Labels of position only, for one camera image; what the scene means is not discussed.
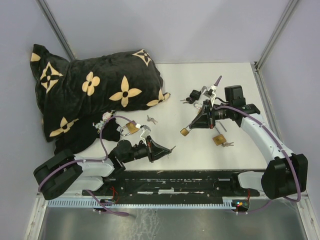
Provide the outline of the black padlock keys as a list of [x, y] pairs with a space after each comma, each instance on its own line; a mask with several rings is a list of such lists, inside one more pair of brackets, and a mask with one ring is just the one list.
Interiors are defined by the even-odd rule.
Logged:
[[183, 104], [193, 104], [195, 101], [190, 98], [190, 97], [187, 97], [186, 99], [182, 99], [180, 100]]

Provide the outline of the black padlock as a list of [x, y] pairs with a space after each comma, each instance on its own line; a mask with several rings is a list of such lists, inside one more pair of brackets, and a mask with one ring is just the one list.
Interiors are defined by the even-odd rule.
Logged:
[[201, 91], [193, 89], [189, 95], [189, 98], [193, 101], [197, 101], [200, 99], [201, 94], [202, 94]]

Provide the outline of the large padlock keys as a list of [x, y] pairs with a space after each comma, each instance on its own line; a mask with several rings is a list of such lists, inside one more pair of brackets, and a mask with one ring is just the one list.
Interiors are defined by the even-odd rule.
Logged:
[[147, 115], [147, 121], [155, 125], [158, 123], [157, 120], [155, 120], [153, 117], [150, 117], [149, 115]]

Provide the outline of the large brass padlock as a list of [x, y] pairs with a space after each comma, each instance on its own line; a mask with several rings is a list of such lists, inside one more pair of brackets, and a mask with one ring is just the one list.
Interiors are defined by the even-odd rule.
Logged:
[[128, 122], [126, 125], [120, 128], [120, 135], [123, 137], [135, 134], [140, 130], [140, 125], [135, 122]]

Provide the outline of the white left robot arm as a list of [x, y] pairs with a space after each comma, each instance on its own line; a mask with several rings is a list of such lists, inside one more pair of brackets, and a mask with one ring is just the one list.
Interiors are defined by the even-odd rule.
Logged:
[[126, 163], [142, 158], [153, 163], [172, 151], [172, 148], [156, 143], [149, 135], [135, 145], [129, 140], [120, 140], [107, 157], [89, 159], [66, 149], [38, 166], [33, 176], [38, 183], [38, 192], [45, 200], [82, 190], [106, 195], [111, 183], [104, 178], [124, 171]]

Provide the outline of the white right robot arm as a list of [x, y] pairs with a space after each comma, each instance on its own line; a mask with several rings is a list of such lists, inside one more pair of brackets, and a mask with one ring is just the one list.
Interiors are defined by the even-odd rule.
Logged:
[[194, 129], [213, 129], [218, 120], [234, 121], [253, 140], [264, 157], [267, 167], [263, 172], [245, 170], [236, 173], [229, 183], [231, 193], [242, 195], [247, 189], [264, 194], [271, 200], [285, 198], [299, 202], [307, 188], [308, 160], [304, 154], [289, 149], [268, 127], [260, 110], [254, 104], [247, 104], [240, 85], [224, 89], [226, 103], [215, 105], [216, 89], [203, 88], [203, 101], [197, 116], [181, 134], [186, 136]]

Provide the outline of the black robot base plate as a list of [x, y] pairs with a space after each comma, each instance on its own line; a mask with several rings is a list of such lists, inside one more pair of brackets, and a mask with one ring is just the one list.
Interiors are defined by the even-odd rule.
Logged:
[[118, 204], [221, 204], [224, 197], [259, 197], [241, 188], [236, 170], [126, 170], [103, 179], [93, 194]]

